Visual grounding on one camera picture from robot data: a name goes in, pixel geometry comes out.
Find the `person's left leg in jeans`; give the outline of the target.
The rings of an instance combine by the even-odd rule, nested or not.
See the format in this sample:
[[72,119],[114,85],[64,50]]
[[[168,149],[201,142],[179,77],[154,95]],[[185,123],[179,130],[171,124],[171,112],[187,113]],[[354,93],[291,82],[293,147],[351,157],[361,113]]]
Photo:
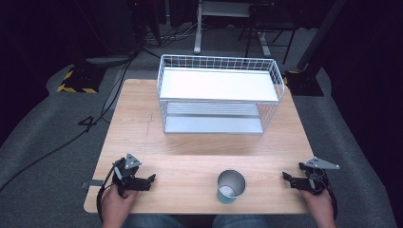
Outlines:
[[146,214],[129,216],[123,228],[183,228],[183,226],[171,216]]

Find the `person's right leg in jeans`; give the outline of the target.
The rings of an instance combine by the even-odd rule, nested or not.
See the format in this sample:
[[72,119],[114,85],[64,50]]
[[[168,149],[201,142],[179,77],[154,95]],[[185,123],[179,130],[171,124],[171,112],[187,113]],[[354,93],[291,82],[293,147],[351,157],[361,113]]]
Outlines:
[[218,215],[212,228],[268,228],[266,216],[257,215]]

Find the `person's right hand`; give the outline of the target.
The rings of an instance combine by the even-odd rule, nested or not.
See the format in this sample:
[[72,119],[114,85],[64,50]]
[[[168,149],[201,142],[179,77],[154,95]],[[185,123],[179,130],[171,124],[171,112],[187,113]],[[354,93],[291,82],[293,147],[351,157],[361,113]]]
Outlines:
[[305,199],[317,228],[336,228],[332,199],[327,190],[316,196],[304,190],[299,190],[299,193]]

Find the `person's leg in jeans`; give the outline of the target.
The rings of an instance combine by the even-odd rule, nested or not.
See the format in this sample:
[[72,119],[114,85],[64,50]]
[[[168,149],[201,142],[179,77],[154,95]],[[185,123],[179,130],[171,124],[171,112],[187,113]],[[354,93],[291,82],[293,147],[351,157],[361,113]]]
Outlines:
[[146,214],[129,216],[123,228],[183,228],[183,226],[171,216]]
[[268,228],[266,216],[257,215],[218,215],[212,228]]

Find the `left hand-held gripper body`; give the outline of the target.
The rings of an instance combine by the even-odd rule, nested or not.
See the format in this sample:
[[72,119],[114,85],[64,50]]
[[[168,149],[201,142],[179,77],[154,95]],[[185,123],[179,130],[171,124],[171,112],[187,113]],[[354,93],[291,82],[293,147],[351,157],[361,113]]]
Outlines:
[[125,158],[120,158],[114,162],[112,182],[118,186],[119,192],[124,192],[125,190],[141,190],[140,182],[135,177],[141,164],[142,163],[130,153],[128,153]]

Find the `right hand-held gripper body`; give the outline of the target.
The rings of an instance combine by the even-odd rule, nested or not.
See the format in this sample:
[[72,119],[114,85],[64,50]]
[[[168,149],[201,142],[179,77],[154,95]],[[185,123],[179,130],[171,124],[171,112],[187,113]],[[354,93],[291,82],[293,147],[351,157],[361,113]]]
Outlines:
[[310,192],[311,194],[320,194],[323,189],[330,188],[331,184],[327,176],[327,170],[338,170],[338,164],[325,161],[318,157],[300,162],[299,169],[302,170],[306,176],[303,179],[302,189]]

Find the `black chair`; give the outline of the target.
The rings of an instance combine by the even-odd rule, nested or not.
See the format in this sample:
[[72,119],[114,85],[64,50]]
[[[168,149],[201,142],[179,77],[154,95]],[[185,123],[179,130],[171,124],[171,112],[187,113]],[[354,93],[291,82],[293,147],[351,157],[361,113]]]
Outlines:
[[[247,44],[244,54],[244,57],[247,57],[249,49],[252,46],[251,40],[253,34],[256,34],[259,38],[263,38],[266,32],[275,32],[277,36],[272,40],[272,44],[275,47],[285,48],[282,60],[282,63],[285,64],[296,30],[295,19],[285,3],[260,1],[248,7],[248,18],[242,27],[238,40],[242,38],[244,32],[247,32]],[[277,44],[277,39],[284,31],[290,33],[288,42],[283,45]]]

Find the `grey tape strip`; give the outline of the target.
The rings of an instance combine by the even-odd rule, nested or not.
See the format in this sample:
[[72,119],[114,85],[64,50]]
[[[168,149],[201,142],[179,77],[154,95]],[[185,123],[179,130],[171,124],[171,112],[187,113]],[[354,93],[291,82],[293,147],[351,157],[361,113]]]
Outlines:
[[89,181],[83,181],[80,185],[82,189],[88,189],[91,186],[102,186],[104,183],[103,180],[89,180]]

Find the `person's left hand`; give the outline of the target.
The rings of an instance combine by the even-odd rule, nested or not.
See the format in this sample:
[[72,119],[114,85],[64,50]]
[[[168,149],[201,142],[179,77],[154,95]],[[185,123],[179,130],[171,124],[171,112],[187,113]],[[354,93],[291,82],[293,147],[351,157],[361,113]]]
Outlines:
[[137,191],[125,191],[123,196],[119,195],[118,187],[113,184],[104,192],[101,200],[102,207],[102,228],[122,228],[135,199]]

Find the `white desk frame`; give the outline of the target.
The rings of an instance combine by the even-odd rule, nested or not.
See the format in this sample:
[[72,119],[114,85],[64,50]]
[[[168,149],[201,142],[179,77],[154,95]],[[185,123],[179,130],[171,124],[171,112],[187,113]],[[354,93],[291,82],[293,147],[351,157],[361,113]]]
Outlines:
[[193,52],[202,52],[202,20],[207,16],[247,18],[250,3],[231,3],[220,0],[198,0],[197,31]]

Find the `black yellow striped stand base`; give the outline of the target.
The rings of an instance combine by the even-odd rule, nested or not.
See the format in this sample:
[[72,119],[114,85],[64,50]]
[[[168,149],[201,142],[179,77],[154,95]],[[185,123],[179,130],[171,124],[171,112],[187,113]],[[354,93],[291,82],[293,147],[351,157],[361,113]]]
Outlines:
[[284,71],[282,78],[293,96],[322,97],[324,95],[317,79],[307,76],[302,71]]
[[96,94],[99,92],[105,74],[106,69],[104,67],[93,66],[90,69],[81,69],[72,66],[58,86],[57,91]]

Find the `black slanted stand pole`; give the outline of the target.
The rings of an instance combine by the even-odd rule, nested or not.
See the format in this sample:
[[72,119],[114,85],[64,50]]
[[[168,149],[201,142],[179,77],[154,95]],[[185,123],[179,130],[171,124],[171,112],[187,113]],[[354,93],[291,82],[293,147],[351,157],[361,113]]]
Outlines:
[[346,0],[332,0],[333,3],[330,5],[326,11],[326,15],[321,20],[318,27],[317,33],[311,41],[310,45],[307,47],[299,62],[297,63],[297,68],[300,70],[305,70],[306,67],[312,62],[314,55],[319,49],[320,43],[326,36],[326,33],[331,28],[333,22],[340,13]]

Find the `blue cup with silver inside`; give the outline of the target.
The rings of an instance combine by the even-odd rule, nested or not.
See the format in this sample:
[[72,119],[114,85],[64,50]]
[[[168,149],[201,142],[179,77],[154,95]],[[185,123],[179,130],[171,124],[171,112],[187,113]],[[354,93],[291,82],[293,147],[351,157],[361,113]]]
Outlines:
[[230,204],[243,195],[246,189],[246,179],[237,170],[222,171],[217,181],[217,198],[223,204]]

